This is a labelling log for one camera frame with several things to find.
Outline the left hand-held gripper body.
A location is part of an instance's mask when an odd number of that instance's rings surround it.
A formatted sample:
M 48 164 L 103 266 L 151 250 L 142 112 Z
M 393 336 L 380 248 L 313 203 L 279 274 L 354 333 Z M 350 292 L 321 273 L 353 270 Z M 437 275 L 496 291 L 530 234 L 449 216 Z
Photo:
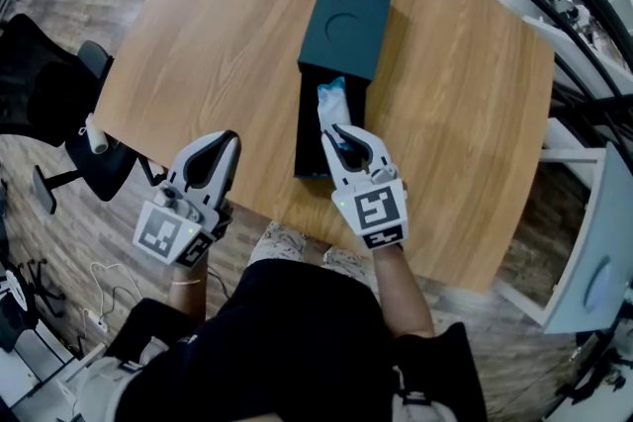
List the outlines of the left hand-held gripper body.
M 143 203 L 133 245 L 165 265 L 194 268 L 226 233 L 232 209 L 227 200 L 215 208 L 199 203 L 171 185 L 162 185 Z

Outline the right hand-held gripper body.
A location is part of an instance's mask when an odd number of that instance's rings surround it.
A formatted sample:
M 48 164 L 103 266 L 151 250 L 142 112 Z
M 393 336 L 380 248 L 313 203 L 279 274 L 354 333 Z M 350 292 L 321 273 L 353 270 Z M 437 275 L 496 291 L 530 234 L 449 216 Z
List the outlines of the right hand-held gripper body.
M 347 225 L 369 250 L 407 240 L 407 191 L 394 164 L 337 188 L 331 197 Z

